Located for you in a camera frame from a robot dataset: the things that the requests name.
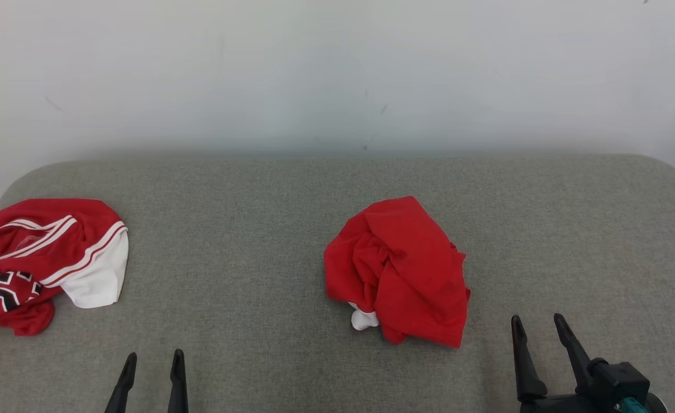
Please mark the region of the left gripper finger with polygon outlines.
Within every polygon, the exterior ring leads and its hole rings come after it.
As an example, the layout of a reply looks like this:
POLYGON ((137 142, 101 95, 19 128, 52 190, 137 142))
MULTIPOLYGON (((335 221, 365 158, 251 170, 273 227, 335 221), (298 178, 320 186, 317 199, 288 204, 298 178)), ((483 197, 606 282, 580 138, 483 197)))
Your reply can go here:
POLYGON ((174 352, 170 367, 170 384, 172 387, 170 388, 168 413, 189 412, 185 356, 182 349, 174 352))
POLYGON ((132 352, 126 358, 114 391, 110 395, 104 413, 125 413, 130 390, 133 387, 137 368, 137 354, 132 352))

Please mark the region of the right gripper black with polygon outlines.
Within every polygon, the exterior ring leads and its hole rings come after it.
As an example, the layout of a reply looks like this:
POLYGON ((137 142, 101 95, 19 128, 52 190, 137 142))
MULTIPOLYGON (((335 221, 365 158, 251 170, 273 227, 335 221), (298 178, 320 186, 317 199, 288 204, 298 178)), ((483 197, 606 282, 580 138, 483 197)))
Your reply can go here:
POLYGON ((554 324, 558 339, 566 349, 569 363, 576 380, 576 394, 547 398, 548 389, 537 375, 531 353, 528 348, 528 337, 523 322, 518 314, 511 317, 511 340, 513 341, 514 374, 517 398, 521 406, 520 412, 619 412, 613 398, 593 398, 588 394, 592 377, 588 372, 591 358, 574 335, 565 317, 554 314, 554 324))

